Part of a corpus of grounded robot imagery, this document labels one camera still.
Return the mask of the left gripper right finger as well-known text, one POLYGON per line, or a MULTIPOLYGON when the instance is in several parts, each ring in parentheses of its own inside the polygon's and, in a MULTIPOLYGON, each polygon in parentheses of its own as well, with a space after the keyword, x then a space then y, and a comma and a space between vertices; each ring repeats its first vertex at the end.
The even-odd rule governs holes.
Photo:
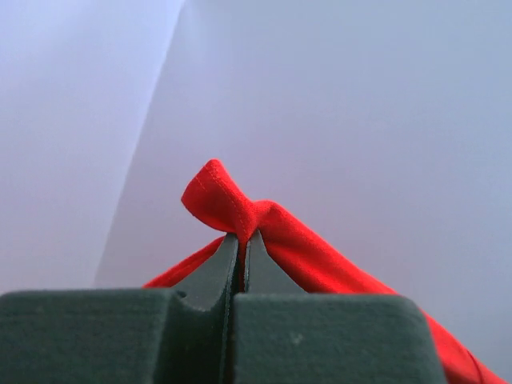
POLYGON ((426 319, 395 295, 309 294, 256 231, 234 297, 236 383, 444 383, 426 319))

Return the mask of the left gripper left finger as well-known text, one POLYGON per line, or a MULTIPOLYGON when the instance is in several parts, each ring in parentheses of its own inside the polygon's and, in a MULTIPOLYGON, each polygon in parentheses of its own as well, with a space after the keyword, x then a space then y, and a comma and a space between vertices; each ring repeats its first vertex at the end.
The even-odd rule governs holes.
POLYGON ((4 383, 220 383, 238 240, 171 288, 1 297, 4 383))

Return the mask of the red t-shirt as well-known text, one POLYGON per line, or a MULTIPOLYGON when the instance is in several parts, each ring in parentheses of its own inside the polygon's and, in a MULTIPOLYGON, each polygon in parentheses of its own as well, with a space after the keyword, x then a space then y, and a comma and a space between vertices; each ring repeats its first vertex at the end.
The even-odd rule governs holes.
MULTIPOLYGON (((259 230, 272 259, 307 292, 328 294, 398 294, 345 258, 285 208, 270 200, 251 200, 224 165, 209 160, 186 187, 182 204, 205 225, 236 234, 239 259, 259 230)), ((153 278, 143 287, 171 287, 195 271, 219 248, 222 237, 153 278)), ((448 383, 508 383, 472 355, 448 330, 423 311, 448 383)))

